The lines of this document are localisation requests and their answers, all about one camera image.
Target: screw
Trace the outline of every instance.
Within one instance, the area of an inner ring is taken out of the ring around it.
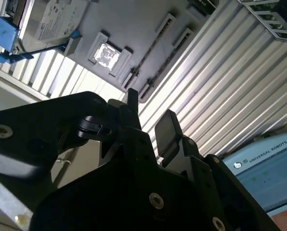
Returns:
[[[213,157],[213,160],[214,160],[214,162],[217,163],[217,164],[220,162],[220,160],[219,160],[218,158],[216,158],[216,157]]]
[[[192,139],[188,139],[188,142],[189,142],[191,145],[195,145],[195,142],[194,142]]]
[[[226,231],[224,223],[217,217],[213,217],[212,222],[218,231]]]
[[[151,205],[156,209],[162,209],[164,207],[163,198],[155,192],[149,195],[149,201]]]
[[[0,125],[0,139],[6,139],[13,135],[13,131],[6,125]]]

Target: screen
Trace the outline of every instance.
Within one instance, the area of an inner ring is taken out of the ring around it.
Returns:
[[[287,148],[236,175],[266,211],[287,204]]]

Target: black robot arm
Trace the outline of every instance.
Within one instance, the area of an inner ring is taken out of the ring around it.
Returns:
[[[0,211],[31,231],[279,231],[217,156],[199,154],[172,111],[156,139],[160,165],[132,89],[127,103],[84,92],[1,111]],[[88,140],[101,142],[99,167],[52,187],[58,155]]]

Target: black plastic part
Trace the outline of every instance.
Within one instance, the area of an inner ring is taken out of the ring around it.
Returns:
[[[0,173],[25,180],[46,176],[59,154],[87,142],[78,137],[78,123],[87,116],[116,128],[107,103],[92,92],[0,111],[0,124],[13,130],[10,138],[0,139]]]
[[[174,158],[179,151],[179,141],[183,137],[176,114],[167,110],[155,126],[158,155],[163,157],[163,166]]]

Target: gray surface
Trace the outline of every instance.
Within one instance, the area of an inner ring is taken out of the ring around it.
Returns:
[[[25,104],[27,104],[27,102],[0,88],[0,111]]]
[[[153,77],[173,50],[173,44],[186,27],[198,31],[203,22],[187,12],[187,0],[103,0],[91,3],[79,26],[83,39],[71,59],[88,70],[99,74],[109,83],[121,89],[124,77],[116,80],[88,61],[89,50],[100,31],[109,34],[109,42],[120,50],[125,47],[133,51],[127,70],[136,67],[157,37],[157,30],[168,13],[177,20],[157,44],[141,68],[137,82],[132,86],[140,90],[147,78]]]

